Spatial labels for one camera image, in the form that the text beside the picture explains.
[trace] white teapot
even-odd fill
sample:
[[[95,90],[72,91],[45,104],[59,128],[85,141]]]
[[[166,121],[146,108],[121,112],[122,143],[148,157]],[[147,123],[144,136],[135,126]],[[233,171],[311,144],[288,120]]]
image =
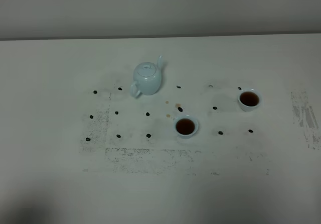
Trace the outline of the white teapot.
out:
[[[138,97],[140,93],[152,95],[157,92],[162,82],[163,57],[159,56],[157,65],[143,62],[134,70],[134,82],[130,86],[130,95]]]

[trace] teapot lid knob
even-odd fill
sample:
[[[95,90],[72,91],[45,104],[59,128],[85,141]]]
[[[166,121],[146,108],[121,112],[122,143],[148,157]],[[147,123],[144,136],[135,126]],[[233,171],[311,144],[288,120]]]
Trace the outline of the teapot lid knob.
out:
[[[137,72],[140,76],[150,77],[155,74],[156,67],[150,62],[143,62],[137,66]]]

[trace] dark tea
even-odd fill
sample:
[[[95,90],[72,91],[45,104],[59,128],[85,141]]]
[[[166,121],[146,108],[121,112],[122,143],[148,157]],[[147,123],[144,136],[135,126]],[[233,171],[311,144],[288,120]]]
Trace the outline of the dark tea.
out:
[[[189,135],[195,129],[195,124],[189,119],[182,119],[176,123],[176,130],[182,135]]]
[[[240,96],[240,101],[246,106],[254,107],[258,105],[260,99],[258,95],[253,92],[244,92]]]

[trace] table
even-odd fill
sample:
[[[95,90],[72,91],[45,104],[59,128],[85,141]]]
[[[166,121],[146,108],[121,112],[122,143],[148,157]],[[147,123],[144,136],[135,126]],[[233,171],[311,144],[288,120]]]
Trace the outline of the table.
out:
[[[0,42],[1,196],[55,179],[77,223],[320,223],[320,49],[320,34]],[[159,54],[161,89],[132,98]],[[262,105],[243,112],[238,87]],[[188,140],[180,114],[200,123]]]

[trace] wall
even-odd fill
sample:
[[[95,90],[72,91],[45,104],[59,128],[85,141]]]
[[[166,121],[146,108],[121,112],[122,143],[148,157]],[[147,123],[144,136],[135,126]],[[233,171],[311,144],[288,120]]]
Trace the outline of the wall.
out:
[[[0,39],[321,30],[321,0],[0,0]]]

